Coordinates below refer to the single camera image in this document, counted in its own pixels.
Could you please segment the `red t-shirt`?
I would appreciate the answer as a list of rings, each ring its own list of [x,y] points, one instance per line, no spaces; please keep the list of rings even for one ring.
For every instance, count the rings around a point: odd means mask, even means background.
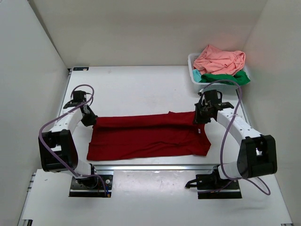
[[[87,160],[207,155],[211,143],[194,112],[99,117],[93,126]]]

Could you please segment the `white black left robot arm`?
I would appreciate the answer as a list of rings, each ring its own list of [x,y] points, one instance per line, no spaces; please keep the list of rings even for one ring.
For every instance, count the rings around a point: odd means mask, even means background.
[[[54,126],[48,132],[42,132],[41,136],[52,152],[79,174],[75,180],[88,189],[94,189],[99,185],[100,180],[95,173],[94,166],[79,159],[72,134],[79,122],[85,127],[95,125],[97,115],[91,110],[89,104],[85,104],[71,113],[68,112],[85,103],[87,94],[81,90],[73,91],[71,100],[63,106],[63,113],[68,115],[56,120]]]

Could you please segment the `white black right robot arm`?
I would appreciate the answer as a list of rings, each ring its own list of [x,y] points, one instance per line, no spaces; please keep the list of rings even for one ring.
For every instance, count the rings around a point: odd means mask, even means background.
[[[239,179],[249,180],[272,175],[277,172],[276,141],[271,135],[263,135],[253,129],[237,115],[237,106],[223,102],[222,93],[217,90],[199,91],[200,100],[195,104],[195,124],[209,123],[214,119],[226,131],[222,142],[231,134],[239,144],[238,158],[231,163],[223,162],[223,151],[220,151],[220,164],[212,173],[198,176],[187,182],[190,189],[197,185],[213,186],[217,192],[231,182]]]

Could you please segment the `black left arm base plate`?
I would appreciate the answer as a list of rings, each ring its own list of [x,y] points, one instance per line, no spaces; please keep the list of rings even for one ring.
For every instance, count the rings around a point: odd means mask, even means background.
[[[113,171],[97,172],[103,179],[105,188],[99,178],[72,177],[69,197],[111,198]]]

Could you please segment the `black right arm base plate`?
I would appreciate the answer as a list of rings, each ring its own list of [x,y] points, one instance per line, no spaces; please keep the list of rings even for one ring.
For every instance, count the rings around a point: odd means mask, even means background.
[[[211,174],[197,174],[196,178],[185,185],[186,189],[196,188],[199,200],[209,199],[242,199],[237,181],[218,179]]]

